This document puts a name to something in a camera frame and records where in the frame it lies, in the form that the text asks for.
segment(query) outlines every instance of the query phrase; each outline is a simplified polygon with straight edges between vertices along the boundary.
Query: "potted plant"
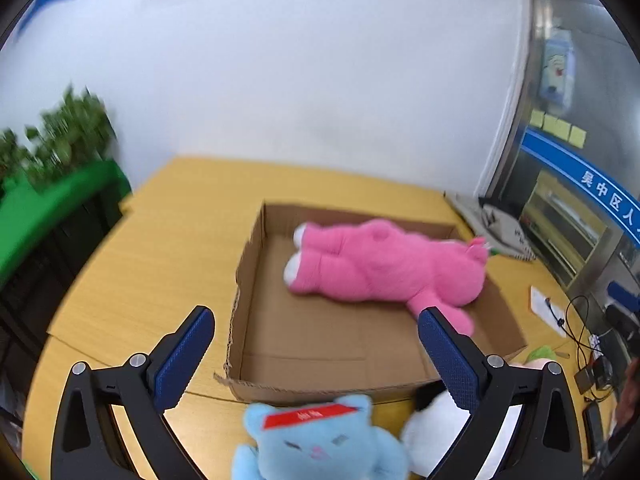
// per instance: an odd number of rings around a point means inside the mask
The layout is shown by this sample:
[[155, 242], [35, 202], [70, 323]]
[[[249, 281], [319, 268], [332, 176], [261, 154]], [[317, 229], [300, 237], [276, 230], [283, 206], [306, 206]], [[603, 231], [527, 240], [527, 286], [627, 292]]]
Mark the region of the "potted plant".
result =
[[71, 86], [58, 108], [42, 114], [42, 123], [42, 130], [26, 129], [34, 150], [26, 156], [25, 173], [36, 189], [104, 158], [115, 137], [103, 102], [86, 89], [75, 96]]
[[4, 196], [4, 181], [21, 167], [28, 155], [28, 150], [18, 145], [11, 129], [6, 129], [0, 134], [0, 200]]

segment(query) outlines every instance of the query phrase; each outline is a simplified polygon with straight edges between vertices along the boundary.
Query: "yellow sticky note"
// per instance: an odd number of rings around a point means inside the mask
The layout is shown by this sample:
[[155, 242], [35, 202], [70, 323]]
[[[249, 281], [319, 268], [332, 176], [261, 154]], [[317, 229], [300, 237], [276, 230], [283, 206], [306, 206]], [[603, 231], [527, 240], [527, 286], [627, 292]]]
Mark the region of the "yellow sticky note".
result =
[[542, 125], [542, 129], [545, 130], [549, 134], [556, 134], [556, 123], [558, 122], [558, 118], [545, 114], [545, 122]]
[[545, 113], [541, 110], [536, 110], [533, 108], [531, 111], [531, 119], [529, 120], [529, 124], [531, 126], [535, 126], [536, 128], [542, 128], [542, 123], [545, 121]]
[[569, 142], [576, 148], [582, 149], [584, 147], [584, 140], [587, 138], [587, 132], [578, 126], [571, 127], [571, 133], [569, 134]]
[[556, 121], [556, 130], [554, 135], [559, 137], [562, 140], [569, 140], [569, 129], [571, 128], [571, 124], [567, 121], [563, 121], [562, 119], [558, 119]]

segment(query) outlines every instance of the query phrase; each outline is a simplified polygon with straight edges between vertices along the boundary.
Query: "pink nose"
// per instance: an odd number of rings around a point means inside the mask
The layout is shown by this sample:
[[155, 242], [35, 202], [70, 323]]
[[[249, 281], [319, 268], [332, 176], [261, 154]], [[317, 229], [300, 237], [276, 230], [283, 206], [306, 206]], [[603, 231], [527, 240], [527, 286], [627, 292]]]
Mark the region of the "pink nose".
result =
[[313, 446], [311, 448], [311, 458], [315, 460], [324, 460], [325, 458], [329, 458], [326, 451], [322, 449], [320, 446]]

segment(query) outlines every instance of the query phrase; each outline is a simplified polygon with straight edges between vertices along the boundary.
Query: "green cabinet top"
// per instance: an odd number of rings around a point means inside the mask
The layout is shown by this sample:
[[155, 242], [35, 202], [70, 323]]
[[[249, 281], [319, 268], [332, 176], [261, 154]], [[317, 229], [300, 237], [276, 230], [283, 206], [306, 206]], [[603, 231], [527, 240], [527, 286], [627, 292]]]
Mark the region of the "green cabinet top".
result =
[[104, 187], [123, 198], [129, 181], [113, 160], [93, 162], [37, 192], [24, 179], [5, 181], [0, 198], [0, 286], [61, 220]]

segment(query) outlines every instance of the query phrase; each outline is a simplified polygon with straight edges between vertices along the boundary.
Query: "red headband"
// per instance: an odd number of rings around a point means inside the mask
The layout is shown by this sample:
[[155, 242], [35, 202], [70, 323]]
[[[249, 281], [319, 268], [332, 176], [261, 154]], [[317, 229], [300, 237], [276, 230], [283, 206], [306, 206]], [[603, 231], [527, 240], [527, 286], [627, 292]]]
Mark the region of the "red headband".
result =
[[343, 404], [328, 404], [318, 406], [316, 408], [302, 408], [293, 412], [275, 413], [268, 415], [264, 419], [264, 430], [272, 430], [273, 428], [283, 428], [285, 426], [295, 426], [312, 420], [321, 418], [329, 418], [331, 416], [345, 415], [347, 413], [357, 412], [357, 408], [345, 406]]

